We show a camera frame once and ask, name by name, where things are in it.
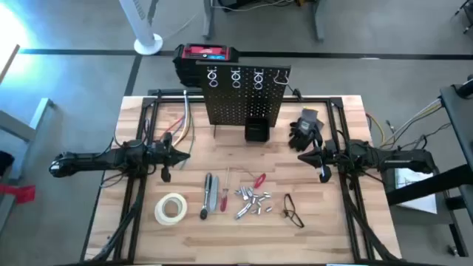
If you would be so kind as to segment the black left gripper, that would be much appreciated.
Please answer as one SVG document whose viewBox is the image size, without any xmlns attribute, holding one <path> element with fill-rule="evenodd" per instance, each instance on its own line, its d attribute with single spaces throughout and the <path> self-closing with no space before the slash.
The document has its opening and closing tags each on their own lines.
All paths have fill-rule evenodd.
<svg viewBox="0 0 473 266">
<path fill-rule="evenodd" d="M 173 166 L 186 161 L 190 157 L 189 153 L 179 151 L 175 147 L 171 148 L 171 142 L 172 135 L 169 132 L 166 132 L 161 140 L 154 142 L 154 160 L 156 164 L 161 164 L 163 166 L 161 168 L 161 179 L 165 183 L 169 183 L 171 181 L 171 174 L 169 173 L 169 160 L 171 157 L 170 150 L 171 153 L 175 155 L 171 159 L 171 164 Z"/>
</svg>

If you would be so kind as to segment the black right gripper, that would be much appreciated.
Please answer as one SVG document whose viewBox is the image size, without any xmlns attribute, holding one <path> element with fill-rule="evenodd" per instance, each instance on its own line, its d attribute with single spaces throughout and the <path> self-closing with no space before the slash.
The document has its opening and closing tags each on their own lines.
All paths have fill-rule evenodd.
<svg viewBox="0 0 473 266">
<path fill-rule="evenodd" d="M 319 179 L 321 183 L 327 183 L 332 177 L 329 165 L 335 164 L 335 154 L 337 152 L 334 140 L 328 140 L 322 144 L 316 143 L 316 147 L 299 155 L 298 159 L 312 167 L 321 169 Z"/>
</svg>

